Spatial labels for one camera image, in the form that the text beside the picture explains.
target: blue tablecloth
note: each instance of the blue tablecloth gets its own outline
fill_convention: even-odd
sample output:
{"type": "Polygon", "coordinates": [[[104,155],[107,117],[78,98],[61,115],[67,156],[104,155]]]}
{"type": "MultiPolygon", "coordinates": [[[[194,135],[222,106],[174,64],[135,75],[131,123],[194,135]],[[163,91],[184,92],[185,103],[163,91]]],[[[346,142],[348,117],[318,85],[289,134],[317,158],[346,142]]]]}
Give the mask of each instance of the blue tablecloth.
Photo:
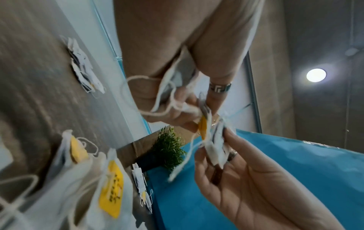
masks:
{"type": "MultiPolygon", "coordinates": [[[[237,134],[257,146],[305,185],[346,230],[364,229],[364,154],[276,136],[237,134]]],[[[184,147],[188,151],[190,144],[184,147]]],[[[200,193],[193,158],[172,183],[168,171],[148,171],[153,210],[159,228],[236,229],[200,193]]]]}

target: table surface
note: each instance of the table surface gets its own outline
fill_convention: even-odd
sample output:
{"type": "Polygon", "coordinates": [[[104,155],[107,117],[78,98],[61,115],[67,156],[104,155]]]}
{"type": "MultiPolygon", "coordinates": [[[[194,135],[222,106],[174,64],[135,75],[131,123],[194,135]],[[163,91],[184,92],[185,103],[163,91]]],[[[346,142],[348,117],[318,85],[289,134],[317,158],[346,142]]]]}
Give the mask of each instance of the table surface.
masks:
{"type": "MultiPolygon", "coordinates": [[[[14,158],[0,180],[37,174],[42,182],[66,129],[88,138],[102,152],[121,147],[118,140],[125,138],[114,97],[109,92],[96,99],[81,88],[60,35],[77,39],[104,82],[97,63],[54,0],[0,2],[0,136],[14,158]]],[[[0,196],[11,200],[23,189],[9,185],[0,189],[0,196]]],[[[138,222],[146,221],[153,229],[146,208],[134,209],[138,222]]]]}

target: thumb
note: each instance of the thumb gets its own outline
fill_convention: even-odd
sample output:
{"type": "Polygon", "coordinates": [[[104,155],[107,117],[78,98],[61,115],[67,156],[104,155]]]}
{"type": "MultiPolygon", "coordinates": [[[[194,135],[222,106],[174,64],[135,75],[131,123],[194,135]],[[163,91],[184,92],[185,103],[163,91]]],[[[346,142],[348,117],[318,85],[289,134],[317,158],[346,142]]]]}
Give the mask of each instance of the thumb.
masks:
{"type": "Polygon", "coordinates": [[[277,172],[280,166],[247,140],[237,136],[230,129],[224,130],[225,141],[239,153],[246,163],[258,172],[277,172]]]}

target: round light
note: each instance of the round light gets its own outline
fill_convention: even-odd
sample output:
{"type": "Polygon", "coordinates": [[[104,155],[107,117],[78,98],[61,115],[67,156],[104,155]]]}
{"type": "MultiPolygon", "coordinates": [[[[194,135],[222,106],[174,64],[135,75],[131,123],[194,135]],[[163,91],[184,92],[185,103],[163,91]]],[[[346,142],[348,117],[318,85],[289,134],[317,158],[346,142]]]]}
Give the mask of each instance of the round light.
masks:
{"type": "Polygon", "coordinates": [[[319,82],[326,78],[326,71],[323,69],[312,69],[307,75],[307,79],[312,82],[319,82]]]}

